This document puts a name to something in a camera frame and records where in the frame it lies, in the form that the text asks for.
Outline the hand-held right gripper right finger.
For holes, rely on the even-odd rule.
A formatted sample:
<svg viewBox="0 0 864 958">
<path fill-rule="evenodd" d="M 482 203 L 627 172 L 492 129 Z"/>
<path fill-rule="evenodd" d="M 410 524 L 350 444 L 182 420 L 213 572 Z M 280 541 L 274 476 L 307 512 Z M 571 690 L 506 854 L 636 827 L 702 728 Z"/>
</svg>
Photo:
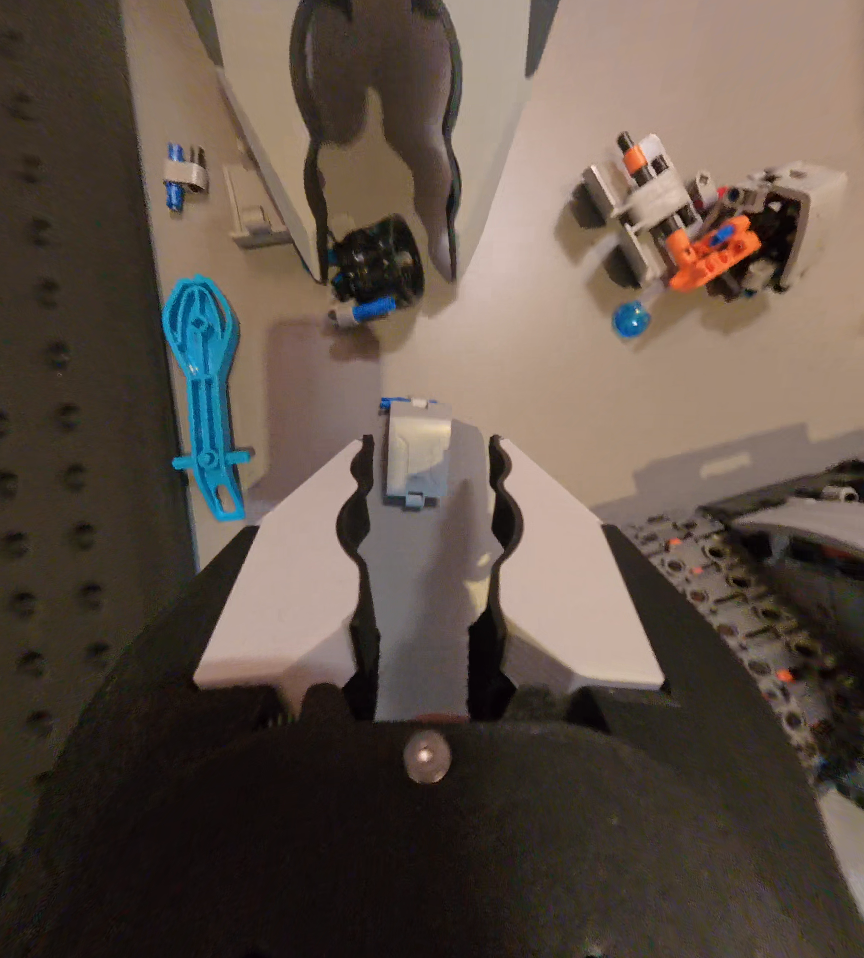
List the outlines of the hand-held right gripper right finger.
<svg viewBox="0 0 864 958">
<path fill-rule="evenodd" d="M 488 443 L 488 480 L 500 549 L 469 628 L 468 692 L 659 690 L 665 675 L 604 522 L 500 436 Z"/>
</svg>

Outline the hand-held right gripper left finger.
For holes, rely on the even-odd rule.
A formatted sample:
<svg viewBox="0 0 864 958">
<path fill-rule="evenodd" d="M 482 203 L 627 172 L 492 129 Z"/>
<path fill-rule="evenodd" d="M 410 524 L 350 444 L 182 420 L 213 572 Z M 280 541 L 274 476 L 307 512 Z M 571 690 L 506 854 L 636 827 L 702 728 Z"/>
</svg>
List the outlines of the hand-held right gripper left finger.
<svg viewBox="0 0 864 958">
<path fill-rule="evenodd" d="M 354 676 L 360 575 L 338 524 L 359 490 L 353 463 L 363 452 L 365 439 L 349 443 L 262 517 L 195 671 L 198 688 L 305 693 Z"/>
</svg>

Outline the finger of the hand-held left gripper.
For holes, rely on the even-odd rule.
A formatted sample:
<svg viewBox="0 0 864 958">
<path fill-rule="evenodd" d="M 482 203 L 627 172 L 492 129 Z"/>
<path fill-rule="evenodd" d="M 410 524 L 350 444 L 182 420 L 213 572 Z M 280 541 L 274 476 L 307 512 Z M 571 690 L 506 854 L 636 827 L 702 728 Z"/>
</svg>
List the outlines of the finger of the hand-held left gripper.
<svg viewBox="0 0 864 958">
<path fill-rule="evenodd" d="M 445 162 L 445 239 L 436 265 L 466 272 L 485 231 L 531 91 L 529 1 L 432 1 L 423 14 L 444 33 L 445 103 L 438 121 Z"/>
<path fill-rule="evenodd" d="M 245 135 L 258 175 L 298 256 L 321 283 L 322 241 L 306 190 L 313 134 L 294 81 L 311 7 L 298 1 L 213 1 L 222 89 Z"/>
</svg>

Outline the black wheel hub assembly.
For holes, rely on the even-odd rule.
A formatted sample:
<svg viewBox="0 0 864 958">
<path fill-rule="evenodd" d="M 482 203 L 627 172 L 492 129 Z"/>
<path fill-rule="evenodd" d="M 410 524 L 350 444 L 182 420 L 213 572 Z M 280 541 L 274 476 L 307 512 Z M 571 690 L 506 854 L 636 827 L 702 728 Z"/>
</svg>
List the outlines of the black wheel hub assembly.
<svg viewBox="0 0 864 958">
<path fill-rule="evenodd" d="M 358 329 L 416 305 L 425 294 L 418 245 L 398 214 L 331 239 L 326 264 L 334 329 Z"/>
</svg>

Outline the small black grey brick assembly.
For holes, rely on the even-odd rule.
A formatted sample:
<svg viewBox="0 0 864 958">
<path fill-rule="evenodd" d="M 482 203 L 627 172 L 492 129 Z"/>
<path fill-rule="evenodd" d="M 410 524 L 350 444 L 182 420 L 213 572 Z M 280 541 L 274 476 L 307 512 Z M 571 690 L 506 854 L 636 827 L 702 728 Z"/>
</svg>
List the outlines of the small black grey brick assembly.
<svg viewBox="0 0 864 958">
<path fill-rule="evenodd" d="M 451 405 L 417 397 L 383 397 L 388 418 L 384 498 L 407 510 L 437 506 L 448 495 Z"/>
</svg>

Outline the small grey blue pin connector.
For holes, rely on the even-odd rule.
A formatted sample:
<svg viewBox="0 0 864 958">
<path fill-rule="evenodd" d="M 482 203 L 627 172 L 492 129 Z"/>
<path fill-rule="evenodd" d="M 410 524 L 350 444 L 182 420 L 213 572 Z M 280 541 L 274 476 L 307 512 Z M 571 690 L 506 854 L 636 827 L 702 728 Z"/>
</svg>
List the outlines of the small grey blue pin connector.
<svg viewBox="0 0 864 958">
<path fill-rule="evenodd" d="M 166 144 L 162 182 L 166 208 L 171 214 L 181 214 L 186 196 L 205 196 L 210 190 L 210 174 L 204 147 L 192 145 L 187 150 L 182 144 Z"/>
</svg>

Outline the grey curved panel piece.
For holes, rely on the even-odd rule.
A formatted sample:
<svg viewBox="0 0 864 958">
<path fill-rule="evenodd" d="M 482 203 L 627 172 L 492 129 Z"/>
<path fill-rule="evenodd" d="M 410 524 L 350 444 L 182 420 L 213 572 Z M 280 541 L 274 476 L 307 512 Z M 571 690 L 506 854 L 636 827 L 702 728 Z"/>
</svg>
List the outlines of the grey curved panel piece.
<svg viewBox="0 0 864 958">
<path fill-rule="evenodd" d="M 232 213 L 230 237 L 238 248 L 249 251 L 292 242 L 257 170 L 242 164 L 224 164 L 223 176 Z"/>
</svg>

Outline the grey orange tracked toy robot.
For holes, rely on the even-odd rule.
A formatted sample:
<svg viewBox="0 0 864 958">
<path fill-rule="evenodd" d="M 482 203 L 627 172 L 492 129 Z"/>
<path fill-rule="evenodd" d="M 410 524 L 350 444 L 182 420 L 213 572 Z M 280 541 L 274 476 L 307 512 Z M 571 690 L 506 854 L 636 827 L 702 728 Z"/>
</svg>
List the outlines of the grey orange tracked toy robot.
<svg viewBox="0 0 864 958">
<path fill-rule="evenodd" d="M 803 429 L 655 463 L 593 506 L 716 630 L 817 792 L 864 919 L 864 434 Z"/>
</svg>

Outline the small blue translucent dome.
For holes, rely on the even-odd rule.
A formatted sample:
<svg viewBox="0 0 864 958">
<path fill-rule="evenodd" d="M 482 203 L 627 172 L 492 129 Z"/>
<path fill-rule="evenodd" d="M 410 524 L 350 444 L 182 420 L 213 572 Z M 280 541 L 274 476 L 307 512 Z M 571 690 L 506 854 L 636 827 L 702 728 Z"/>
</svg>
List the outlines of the small blue translucent dome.
<svg viewBox="0 0 864 958">
<path fill-rule="evenodd" d="M 611 319 L 611 326 L 617 337 L 626 341 L 644 335 L 651 324 L 651 314 L 640 299 L 616 306 Z"/>
</svg>

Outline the blue plastic separator tool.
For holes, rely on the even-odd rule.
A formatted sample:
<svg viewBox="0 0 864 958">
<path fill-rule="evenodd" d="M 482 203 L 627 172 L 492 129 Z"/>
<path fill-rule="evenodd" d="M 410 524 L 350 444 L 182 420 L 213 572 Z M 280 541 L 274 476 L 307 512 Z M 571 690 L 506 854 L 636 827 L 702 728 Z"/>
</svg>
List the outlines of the blue plastic separator tool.
<svg viewBox="0 0 864 958">
<path fill-rule="evenodd" d="M 186 393 L 188 449 L 173 459 L 173 467 L 194 480 L 217 521 L 243 521 L 239 470 L 255 453 L 234 439 L 230 375 L 239 343 L 234 309 L 214 281 L 197 274 L 174 285 L 162 307 L 162 331 Z"/>
</svg>

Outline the black dimpled mat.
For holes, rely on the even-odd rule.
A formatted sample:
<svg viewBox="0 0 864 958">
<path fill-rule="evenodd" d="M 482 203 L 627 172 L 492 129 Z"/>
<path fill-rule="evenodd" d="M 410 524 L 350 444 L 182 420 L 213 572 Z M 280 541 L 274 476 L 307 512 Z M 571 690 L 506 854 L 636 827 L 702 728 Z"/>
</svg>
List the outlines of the black dimpled mat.
<svg viewBox="0 0 864 958">
<path fill-rule="evenodd" d="M 0 867 L 192 570 L 119 2 L 0 2 Z"/>
</svg>

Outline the dark grey orange block assembly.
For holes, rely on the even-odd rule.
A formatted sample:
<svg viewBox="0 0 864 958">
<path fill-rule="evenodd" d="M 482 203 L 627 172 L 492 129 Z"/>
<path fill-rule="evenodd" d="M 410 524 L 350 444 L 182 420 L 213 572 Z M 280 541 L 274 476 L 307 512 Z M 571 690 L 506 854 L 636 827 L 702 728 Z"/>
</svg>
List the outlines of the dark grey orange block assembly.
<svg viewBox="0 0 864 958">
<path fill-rule="evenodd" d="M 848 185 L 845 172 L 796 161 L 720 188 L 695 233 L 665 241 L 666 286 L 726 302 L 786 292 L 823 256 Z"/>
</svg>

